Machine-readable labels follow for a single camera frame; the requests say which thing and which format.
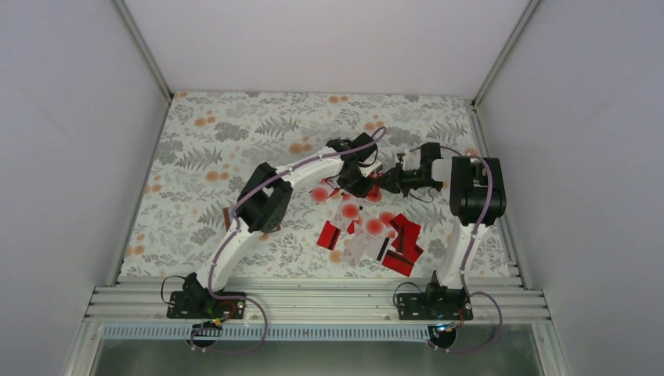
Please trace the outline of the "red card with gold logo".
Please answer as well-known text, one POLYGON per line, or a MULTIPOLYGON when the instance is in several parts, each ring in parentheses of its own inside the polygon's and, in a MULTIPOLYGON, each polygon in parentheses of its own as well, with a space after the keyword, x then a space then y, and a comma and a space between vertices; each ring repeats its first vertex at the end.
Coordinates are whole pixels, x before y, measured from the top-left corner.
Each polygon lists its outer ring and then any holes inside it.
POLYGON ((370 203, 378 203, 382 200, 383 193, 381 189, 377 186, 373 187, 369 193, 366 195, 366 200, 370 203))

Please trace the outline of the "white card red circle top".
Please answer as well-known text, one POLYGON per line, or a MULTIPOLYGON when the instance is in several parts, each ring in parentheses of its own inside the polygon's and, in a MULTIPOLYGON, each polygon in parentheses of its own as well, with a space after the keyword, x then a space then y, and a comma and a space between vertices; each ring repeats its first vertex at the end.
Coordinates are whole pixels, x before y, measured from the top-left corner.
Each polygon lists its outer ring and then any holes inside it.
POLYGON ((328 186, 317 186, 309 192, 311 199, 317 203, 324 203, 329 196, 334 192, 334 190, 328 186))

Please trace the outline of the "brown leather card holder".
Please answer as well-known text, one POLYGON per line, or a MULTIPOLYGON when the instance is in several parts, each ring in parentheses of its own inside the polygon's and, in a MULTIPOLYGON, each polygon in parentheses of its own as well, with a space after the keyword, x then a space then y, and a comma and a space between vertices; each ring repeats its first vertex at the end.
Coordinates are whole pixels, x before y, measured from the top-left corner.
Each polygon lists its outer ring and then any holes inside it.
MULTIPOLYGON (((223 217, 223 223, 224 223, 225 229, 229 230, 229 228, 231 227, 231 222, 232 222, 232 219, 230 217, 230 208, 223 208, 222 209, 222 217, 223 217)), ((268 233, 275 233, 275 232, 279 232, 279 231, 281 231, 281 225, 278 225, 274 229, 268 231, 268 233)))

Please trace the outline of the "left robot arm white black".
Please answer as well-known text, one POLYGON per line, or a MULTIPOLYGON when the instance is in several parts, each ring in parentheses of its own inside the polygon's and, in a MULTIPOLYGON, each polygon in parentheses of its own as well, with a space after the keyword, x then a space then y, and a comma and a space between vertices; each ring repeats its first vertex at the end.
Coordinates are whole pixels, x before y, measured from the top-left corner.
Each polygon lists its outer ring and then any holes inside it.
POLYGON ((377 151, 385 134, 362 133, 354 140, 332 139, 314 154, 290 164, 273 167, 264 162, 256 167, 237 202, 229 210, 231 220, 213 255, 182 286, 186 310, 199 317, 210 316, 222 299, 223 290, 237 263, 249 251, 255 238, 271 233, 280 225, 295 190, 334 176, 352 182, 368 179, 373 166, 366 159, 377 151))

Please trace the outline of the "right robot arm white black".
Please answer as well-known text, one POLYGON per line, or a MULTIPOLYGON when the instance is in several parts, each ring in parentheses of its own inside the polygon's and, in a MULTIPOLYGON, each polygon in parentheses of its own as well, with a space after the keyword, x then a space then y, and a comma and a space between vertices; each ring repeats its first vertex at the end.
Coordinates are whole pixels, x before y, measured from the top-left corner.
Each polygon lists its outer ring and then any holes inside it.
POLYGON ((452 240, 423 291, 395 293, 400 320, 471 320, 471 294, 467 268, 483 235, 502 217, 507 207, 500 161, 496 158, 441 155, 439 143, 416 148, 420 165, 405 170, 402 162, 374 177, 375 186, 407 195, 420 188, 441 190, 449 184, 449 210, 455 218, 452 240))

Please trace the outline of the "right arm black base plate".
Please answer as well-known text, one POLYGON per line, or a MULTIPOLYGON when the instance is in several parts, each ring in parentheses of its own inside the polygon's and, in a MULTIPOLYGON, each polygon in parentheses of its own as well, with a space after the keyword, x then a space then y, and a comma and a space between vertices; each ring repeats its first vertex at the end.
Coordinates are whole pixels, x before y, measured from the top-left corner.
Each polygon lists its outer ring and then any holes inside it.
POLYGON ((400 320, 454 321, 474 319, 470 299, 461 291, 448 291, 437 295, 398 293, 395 302, 400 320))

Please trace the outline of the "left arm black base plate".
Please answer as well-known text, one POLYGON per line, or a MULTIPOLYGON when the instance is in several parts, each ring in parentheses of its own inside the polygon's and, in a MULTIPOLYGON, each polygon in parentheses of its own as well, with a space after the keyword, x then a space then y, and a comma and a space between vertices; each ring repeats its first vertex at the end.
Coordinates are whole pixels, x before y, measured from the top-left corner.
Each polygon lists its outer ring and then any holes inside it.
POLYGON ((206 294, 199 302, 188 298, 183 291, 171 293, 171 307, 168 308, 168 319, 200 319, 200 320, 239 320, 244 317, 246 294, 242 292, 218 292, 223 299, 216 299, 206 294))

